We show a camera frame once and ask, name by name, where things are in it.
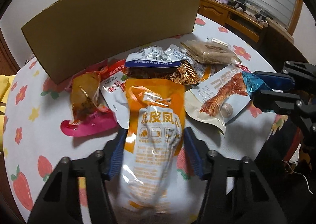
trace chicken feet package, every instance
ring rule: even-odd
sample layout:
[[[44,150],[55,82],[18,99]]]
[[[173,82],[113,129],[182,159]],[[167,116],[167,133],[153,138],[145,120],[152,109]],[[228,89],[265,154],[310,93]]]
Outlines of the chicken feet package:
[[[187,53],[199,63],[240,64],[237,55],[218,42],[191,40],[181,43]]]
[[[185,111],[193,119],[213,124],[225,133],[225,123],[249,101],[241,70],[228,65],[185,93]]]
[[[167,213],[169,171],[182,147],[184,86],[166,79],[131,78],[126,81],[126,97],[130,127],[119,204],[135,217]]]

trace orange snack bag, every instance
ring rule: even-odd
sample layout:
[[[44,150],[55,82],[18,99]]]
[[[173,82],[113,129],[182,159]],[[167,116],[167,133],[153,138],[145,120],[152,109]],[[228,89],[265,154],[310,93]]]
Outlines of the orange snack bag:
[[[155,207],[167,189],[170,164],[182,147],[184,91],[166,79],[126,81],[130,126],[120,187],[130,210]]]

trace white cable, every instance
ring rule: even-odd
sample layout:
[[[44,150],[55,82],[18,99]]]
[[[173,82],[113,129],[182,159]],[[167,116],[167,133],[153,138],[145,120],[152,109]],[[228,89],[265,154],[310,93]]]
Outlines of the white cable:
[[[287,163],[287,165],[289,165],[290,169],[292,170],[291,165],[288,162],[286,162],[286,161],[283,161],[283,162]],[[307,183],[307,189],[313,195],[313,192],[309,189],[309,184],[308,184],[307,178],[302,173],[296,172],[294,170],[292,170],[292,172],[299,174],[299,175],[302,175],[304,177],[304,179],[306,180],[306,183]]]

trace brown snack package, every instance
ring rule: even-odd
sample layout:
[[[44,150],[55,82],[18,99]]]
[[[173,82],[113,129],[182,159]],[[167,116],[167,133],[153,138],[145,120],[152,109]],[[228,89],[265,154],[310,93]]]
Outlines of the brown snack package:
[[[199,63],[240,64],[237,55],[226,46],[216,42],[189,40],[181,45]]]

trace white snack bag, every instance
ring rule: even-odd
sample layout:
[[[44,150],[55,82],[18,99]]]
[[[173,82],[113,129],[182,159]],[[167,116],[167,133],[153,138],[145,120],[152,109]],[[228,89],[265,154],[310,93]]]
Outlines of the white snack bag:
[[[224,134],[225,123],[250,101],[241,71],[234,65],[228,65],[184,95],[185,111],[190,117],[215,125]]]
[[[149,46],[131,53],[125,67],[172,68],[179,67],[181,62],[172,54],[166,54],[160,46]]]
[[[130,109],[125,95],[125,80],[123,73],[125,59],[109,67],[107,76],[100,83],[100,91],[109,108],[115,113],[118,124],[128,129],[130,122]]]

